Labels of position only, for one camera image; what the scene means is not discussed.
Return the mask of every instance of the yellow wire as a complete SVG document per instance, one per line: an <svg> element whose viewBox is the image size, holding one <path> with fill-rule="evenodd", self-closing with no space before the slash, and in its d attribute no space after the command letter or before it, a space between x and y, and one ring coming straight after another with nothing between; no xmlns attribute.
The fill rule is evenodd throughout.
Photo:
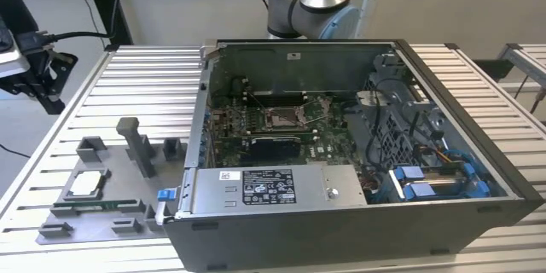
<svg viewBox="0 0 546 273"><path fill-rule="evenodd" d="M440 150L436 150L438 153L438 156L441 156L448 162L453 162L452 159L448 158L446 155L442 154L442 152Z"/></svg>

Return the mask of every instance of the metal rail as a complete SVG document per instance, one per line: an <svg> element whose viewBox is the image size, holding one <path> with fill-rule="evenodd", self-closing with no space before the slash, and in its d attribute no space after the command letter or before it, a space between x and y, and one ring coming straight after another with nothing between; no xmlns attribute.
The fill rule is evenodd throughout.
<svg viewBox="0 0 546 273"><path fill-rule="evenodd" d="M511 62L546 88L546 45L508 44L501 51L500 59Z"/></svg>
<svg viewBox="0 0 546 273"><path fill-rule="evenodd" d="M425 63L546 197L546 131L460 50L413 45ZM75 167L83 136L123 144L119 117L138 115L154 143L190 134L197 47L122 47L106 54L0 201L0 271L153 272L183 270L169 239L41 246L38 228ZM519 225L488 231L457 255L366 261L261 272L521 272L546 267L546 205Z"/></svg>

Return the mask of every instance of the motherboard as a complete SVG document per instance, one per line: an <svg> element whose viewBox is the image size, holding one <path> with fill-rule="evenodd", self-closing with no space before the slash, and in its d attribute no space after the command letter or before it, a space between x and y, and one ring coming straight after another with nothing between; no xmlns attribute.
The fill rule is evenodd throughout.
<svg viewBox="0 0 546 273"><path fill-rule="evenodd" d="M254 95L213 111L217 167L360 166L348 100L334 95Z"/></svg>

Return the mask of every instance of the warning label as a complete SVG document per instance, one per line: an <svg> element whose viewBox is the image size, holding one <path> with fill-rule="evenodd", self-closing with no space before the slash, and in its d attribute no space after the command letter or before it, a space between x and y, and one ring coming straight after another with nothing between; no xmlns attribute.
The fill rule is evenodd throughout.
<svg viewBox="0 0 546 273"><path fill-rule="evenodd" d="M266 169L242 172L242 201L246 205L297 203L292 169Z"/></svg>

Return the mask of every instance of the green circuit board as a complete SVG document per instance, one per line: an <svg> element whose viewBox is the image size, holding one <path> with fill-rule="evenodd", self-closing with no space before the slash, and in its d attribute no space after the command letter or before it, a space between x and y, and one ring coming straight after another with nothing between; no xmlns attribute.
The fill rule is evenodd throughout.
<svg viewBox="0 0 546 273"><path fill-rule="evenodd" d="M217 167L361 165L362 158L348 129L342 102L333 97L309 97L308 102L297 106L230 106L215 112ZM257 137L300 138L300 155L281 160L254 159L249 148Z"/></svg>

